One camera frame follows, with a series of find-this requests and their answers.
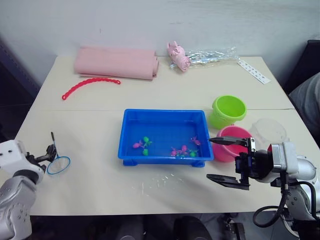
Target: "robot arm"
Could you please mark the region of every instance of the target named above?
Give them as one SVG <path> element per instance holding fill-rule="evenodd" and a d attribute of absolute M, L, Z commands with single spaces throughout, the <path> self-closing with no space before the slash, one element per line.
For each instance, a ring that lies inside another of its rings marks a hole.
<path fill-rule="evenodd" d="M 304 156 L 297 156 L 292 142 L 271 144 L 267 151 L 256 151 L 254 138 L 214 137 L 209 141 L 222 145 L 241 145 L 248 153 L 241 152 L 235 158 L 235 172 L 241 174 L 238 182 L 235 177 L 208 174 L 207 178 L 228 188 L 249 190 L 249 178 L 261 183 L 270 183 L 272 187 L 281 187 L 282 198 L 277 212 L 271 221 L 265 224 L 256 222 L 256 216 L 263 210 L 274 208 L 262 207 L 253 215 L 253 222 L 258 227 L 269 227 L 277 221 L 287 205 L 293 217 L 293 226 L 301 239 L 320 238 L 320 182 L 315 166 Z"/>
<path fill-rule="evenodd" d="M 46 166 L 39 163 L 52 162 L 56 153 L 50 145 L 46 155 L 35 158 L 20 141 L 0 143 L 0 168 L 13 175 L 0 188 L 0 240 L 22 240 L 31 235 L 30 208 L 36 200 L 36 184 L 46 172 Z"/>

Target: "toy fish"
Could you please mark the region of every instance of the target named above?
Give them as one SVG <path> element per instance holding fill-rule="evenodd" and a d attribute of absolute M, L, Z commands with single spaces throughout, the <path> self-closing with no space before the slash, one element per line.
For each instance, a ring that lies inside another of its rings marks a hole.
<path fill-rule="evenodd" d="M 142 154 L 144 156 L 148 156 L 149 155 L 148 149 L 143 149 Z"/>
<path fill-rule="evenodd" d="M 201 145 L 201 142 L 200 142 L 199 140 L 197 140 L 197 137 L 196 137 L 196 136 L 192 137 L 192 138 L 191 138 L 191 141 L 192 141 L 195 145 L 197 145 L 197 146 L 200 146 L 200 145 Z"/>
<path fill-rule="evenodd" d="M 178 154 L 177 150 L 174 147 L 171 147 L 171 148 L 172 148 L 171 157 L 177 156 Z"/>
<path fill-rule="evenodd" d="M 189 150 L 189 152 L 190 152 L 190 157 L 196 157 L 197 156 L 197 152 L 198 152 L 198 150 Z"/>
<path fill-rule="evenodd" d="M 143 137 L 143 141 L 144 141 L 144 147 L 149 146 L 150 144 L 152 144 L 152 141 L 149 140 L 149 138 L 147 136 Z"/>
<path fill-rule="evenodd" d="M 188 150 L 187 145 L 182 145 L 181 152 L 185 153 Z"/>
<path fill-rule="evenodd" d="M 137 149 L 137 148 L 145 148 L 145 146 L 144 146 L 144 144 L 142 143 L 142 141 L 140 140 L 139 142 L 136 142 L 135 144 L 133 144 L 132 145 L 132 147 L 134 148 L 134 149 Z"/>

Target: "clear plastic lid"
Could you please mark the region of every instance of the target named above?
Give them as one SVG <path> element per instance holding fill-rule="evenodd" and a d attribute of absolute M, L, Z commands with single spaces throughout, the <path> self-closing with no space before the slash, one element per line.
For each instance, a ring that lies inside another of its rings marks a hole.
<path fill-rule="evenodd" d="M 266 150 L 270 144 L 289 141 L 286 129 L 276 120 L 262 118 L 252 124 L 249 132 L 256 140 L 257 150 Z"/>

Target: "white ruler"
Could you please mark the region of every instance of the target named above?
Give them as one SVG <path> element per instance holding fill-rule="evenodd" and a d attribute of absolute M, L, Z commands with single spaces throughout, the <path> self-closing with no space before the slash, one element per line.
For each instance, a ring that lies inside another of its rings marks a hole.
<path fill-rule="evenodd" d="M 243 67 L 248 73 L 250 73 L 252 76 L 254 76 L 256 79 L 259 80 L 259 82 L 263 84 L 267 84 L 271 82 L 269 78 L 266 76 L 262 75 L 257 69 L 255 69 L 253 66 L 249 65 L 247 62 L 243 60 L 239 60 L 238 64 Z"/>

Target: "pink plastic bucket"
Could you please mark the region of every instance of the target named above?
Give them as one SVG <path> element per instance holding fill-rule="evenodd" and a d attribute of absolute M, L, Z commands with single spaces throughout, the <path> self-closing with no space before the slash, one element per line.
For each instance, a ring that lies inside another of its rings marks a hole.
<path fill-rule="evenodd" d="M 217 135 L 217 137 L 237 137 L 237 138 L 250 138 L 251 134 L 242 127 L 239 126 L 226 126 L 221 129 Z M 214 159 L 224 163 L 231 163 L 235 161 L 235 157 L 239 156 L 239 153 L 247 153 L 248 150 L 244 146 L 239 145 L 220 145 L 213 143 L 213 154 Z"/>

